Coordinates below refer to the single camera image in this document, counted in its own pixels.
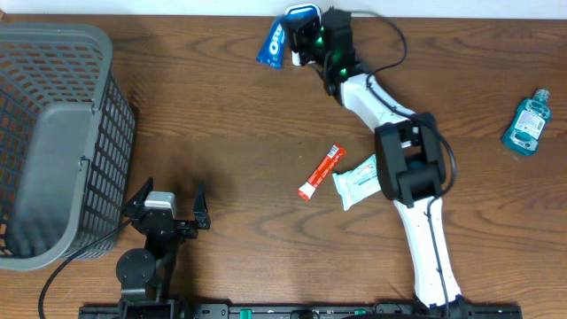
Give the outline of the white wet wipes pack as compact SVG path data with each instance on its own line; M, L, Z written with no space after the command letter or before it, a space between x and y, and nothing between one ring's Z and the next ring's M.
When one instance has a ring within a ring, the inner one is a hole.
M345 211L382 190L375 155L364 160L357 168L341 174L333 173L332 177Z

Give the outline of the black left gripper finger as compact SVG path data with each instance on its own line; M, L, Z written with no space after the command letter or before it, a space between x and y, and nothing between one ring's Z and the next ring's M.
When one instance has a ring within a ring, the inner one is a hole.
M153 178L149 177L137 193L126 202L122 209L123 215L128 218L135 217L137 210L144 207L144 201L152 190Z
M211 219L206 205L205 184L200 183L197 187L196 198L192 208L197 227L200 230L209 230Z

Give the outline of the red Nescafe stick sachet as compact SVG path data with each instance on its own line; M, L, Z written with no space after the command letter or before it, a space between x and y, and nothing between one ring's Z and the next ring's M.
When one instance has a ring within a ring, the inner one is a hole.
M317 169L309 176L307 181L298 188L298 195L305 201L309 201L313 197L318 186L345 154L346 149L343 146L333 144Z

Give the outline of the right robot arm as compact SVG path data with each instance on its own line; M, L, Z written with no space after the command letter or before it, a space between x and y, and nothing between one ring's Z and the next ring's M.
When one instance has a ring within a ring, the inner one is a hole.
M417 302L436 316L451 316L462 293L448 256L442 198L457 169L435 118L404 107L380 86L377 71L357 56L350 12L308 5L288 9L283 18L295 65L316 66L327 93L373 131L377 180L406 232Z

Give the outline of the blue Oreo cookie pack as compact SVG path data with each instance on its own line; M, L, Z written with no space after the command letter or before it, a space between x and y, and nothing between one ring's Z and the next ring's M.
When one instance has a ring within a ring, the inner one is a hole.
M256 57L257 62L274 69L282 68L284 50L288 43L289 22L288 15L280 15L274 19L268 36Z

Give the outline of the blue mouthwash bottle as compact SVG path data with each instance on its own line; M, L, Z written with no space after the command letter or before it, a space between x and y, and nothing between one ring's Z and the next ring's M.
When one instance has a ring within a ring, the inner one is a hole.
M542 132L552 116L548 99L548 90L537 89L532 97L518 105L516 115L501 139L505 146L524 156L536 153Z

